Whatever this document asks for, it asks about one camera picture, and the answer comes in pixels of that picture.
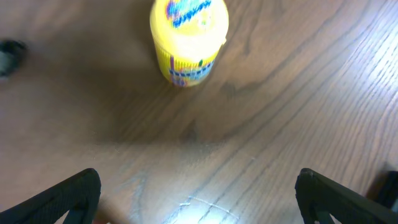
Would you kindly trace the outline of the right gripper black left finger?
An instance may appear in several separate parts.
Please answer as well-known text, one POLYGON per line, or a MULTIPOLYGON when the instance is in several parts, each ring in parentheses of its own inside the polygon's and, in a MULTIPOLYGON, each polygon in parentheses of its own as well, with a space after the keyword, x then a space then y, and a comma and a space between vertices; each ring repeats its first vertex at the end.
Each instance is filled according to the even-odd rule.
POLYGON ((30 199, 1 212, 1 223, 91 224, 98 208, 101 181, 93 168, 85 169, 30 199))

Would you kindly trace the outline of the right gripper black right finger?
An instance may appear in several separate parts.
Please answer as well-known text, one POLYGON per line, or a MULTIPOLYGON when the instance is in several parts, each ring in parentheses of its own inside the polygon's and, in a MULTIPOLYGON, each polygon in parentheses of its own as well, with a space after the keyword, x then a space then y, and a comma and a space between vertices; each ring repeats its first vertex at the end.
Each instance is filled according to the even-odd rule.
POLYGON ((371 200, 347 187, 303 168, 295 183, 295 196, 305 224, 397 223, 397 172, 386 172, 371 200))

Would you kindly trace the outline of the yellow Mentos bottle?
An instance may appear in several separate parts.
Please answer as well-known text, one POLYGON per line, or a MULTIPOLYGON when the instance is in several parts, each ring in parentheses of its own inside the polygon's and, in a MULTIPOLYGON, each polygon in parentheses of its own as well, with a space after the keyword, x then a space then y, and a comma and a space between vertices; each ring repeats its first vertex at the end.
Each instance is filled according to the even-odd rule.
POLYGON ((163 76, 176 86, 201 83, 226 42, 229 15, 223 0, 156 0, 150 31, 163 76))

